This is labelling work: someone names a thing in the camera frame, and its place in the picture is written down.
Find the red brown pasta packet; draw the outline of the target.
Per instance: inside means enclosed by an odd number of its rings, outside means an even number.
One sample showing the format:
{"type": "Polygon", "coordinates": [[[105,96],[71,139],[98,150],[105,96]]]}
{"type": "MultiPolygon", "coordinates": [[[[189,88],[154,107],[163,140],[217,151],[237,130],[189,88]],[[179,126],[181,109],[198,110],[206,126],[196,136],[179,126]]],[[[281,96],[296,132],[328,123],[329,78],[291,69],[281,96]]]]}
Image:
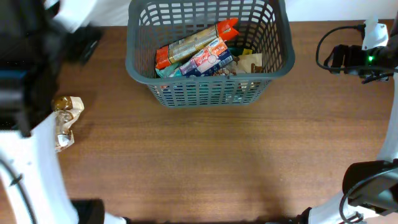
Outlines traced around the red brown pasta packet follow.
{"type": "Polygon", "coordinates": [[[239,34],[234,28],[238,21],[237,17],[221,21],[210,28],[159,48],[155,55],[155,67],[162,70],[171,64],[192,57],[215,39],[221,38],[223,41],[228,41],[235,38],[239,34]]]}

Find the green Nescafe coffee bag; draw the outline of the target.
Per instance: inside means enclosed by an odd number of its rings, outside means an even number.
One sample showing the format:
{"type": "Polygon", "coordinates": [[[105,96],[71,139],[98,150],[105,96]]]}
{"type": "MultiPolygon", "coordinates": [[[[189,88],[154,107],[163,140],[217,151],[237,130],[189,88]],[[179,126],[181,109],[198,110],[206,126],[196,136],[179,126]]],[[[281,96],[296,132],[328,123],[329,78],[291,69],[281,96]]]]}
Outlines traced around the green Nescafe coffee bag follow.
{"type": "Polygon", "coordinates": [[[238,57],[241,55],[251,55],[252,54],[252,49],[245,49],[242,47],[229,47],[229,51],[235,57],[238,57]]]}

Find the beige yellow snack bag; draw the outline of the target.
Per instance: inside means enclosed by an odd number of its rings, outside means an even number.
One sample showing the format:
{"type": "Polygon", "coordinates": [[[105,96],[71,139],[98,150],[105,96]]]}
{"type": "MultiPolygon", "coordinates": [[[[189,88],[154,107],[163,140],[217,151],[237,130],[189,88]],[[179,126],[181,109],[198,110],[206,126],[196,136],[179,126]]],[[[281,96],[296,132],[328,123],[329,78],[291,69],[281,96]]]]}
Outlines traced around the beige yellow snack bag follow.
{"type": "Polygon", "coordinates": [[[233,60],[219,69],[214,76],[236,76],[238,74],[262,73],[262,54],[233,56],[233,60]]]}

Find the blue tissue box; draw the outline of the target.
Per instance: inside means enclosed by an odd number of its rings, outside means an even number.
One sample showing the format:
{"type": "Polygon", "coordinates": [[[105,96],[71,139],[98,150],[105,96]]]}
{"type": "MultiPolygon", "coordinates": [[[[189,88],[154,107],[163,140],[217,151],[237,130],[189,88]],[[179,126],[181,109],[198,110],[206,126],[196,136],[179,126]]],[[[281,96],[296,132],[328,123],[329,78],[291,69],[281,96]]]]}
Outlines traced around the blue tissue box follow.
{"type": "Polygon", "coordinates": [[[212,76],[233,61],[233,56],[224,40],[219,37],[195,54],[178,69],[185,77],[212,76]]]}

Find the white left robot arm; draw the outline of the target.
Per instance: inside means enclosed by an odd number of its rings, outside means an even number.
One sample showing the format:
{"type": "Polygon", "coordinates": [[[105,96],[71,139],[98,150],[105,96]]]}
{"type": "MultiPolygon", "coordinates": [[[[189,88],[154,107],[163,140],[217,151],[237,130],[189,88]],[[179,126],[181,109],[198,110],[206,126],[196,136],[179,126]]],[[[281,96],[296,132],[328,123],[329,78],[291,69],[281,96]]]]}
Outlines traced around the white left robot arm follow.
{"type": "Polygon", "coordinates": [[[86,63],[101,37],[95,1],[1,1],[1,180],[18,223],[127,223],[100,199],[72,200],[52,100],[63,61],[86,63]]]}

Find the teal white wipes packet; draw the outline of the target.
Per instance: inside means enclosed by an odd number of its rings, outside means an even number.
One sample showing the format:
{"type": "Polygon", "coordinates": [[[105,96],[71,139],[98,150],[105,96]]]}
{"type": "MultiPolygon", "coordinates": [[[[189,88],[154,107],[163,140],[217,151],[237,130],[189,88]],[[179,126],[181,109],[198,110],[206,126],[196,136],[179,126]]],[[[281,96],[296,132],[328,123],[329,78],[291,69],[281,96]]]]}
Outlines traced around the teal white wipes packet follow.
{"type": "Polygon", "coordinates": [[[165,67],[163,69],[158,69],[156,68],[156,74],[160,77],[160,78],[169,78],[169,77],[174,77],[175,75],[173,74],[173,72],[178,69],[182,64],[180,62],[177,63],[173,63],[171,65],[169,65],[168,67],[165,67]]]}

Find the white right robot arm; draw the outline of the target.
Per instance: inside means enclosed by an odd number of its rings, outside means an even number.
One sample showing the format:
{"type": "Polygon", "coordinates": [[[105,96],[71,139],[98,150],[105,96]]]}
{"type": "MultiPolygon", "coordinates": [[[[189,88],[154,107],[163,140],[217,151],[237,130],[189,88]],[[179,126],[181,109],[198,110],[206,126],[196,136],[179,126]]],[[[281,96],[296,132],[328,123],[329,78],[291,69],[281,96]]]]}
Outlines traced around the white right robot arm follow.
{"type": "MultiPolygon", "coordinates": [[[[362,83],[397,81],[397,24],[388,29],[376,17],[353,27],[362,45],[337,45],[318,66],[332,74],[356,75],[362,83]]],[[[375,161],[351,164],[342,190],[322,205],[307,208],[292,223],[365,223],[397,212],[397,99],[375,161]]]]}

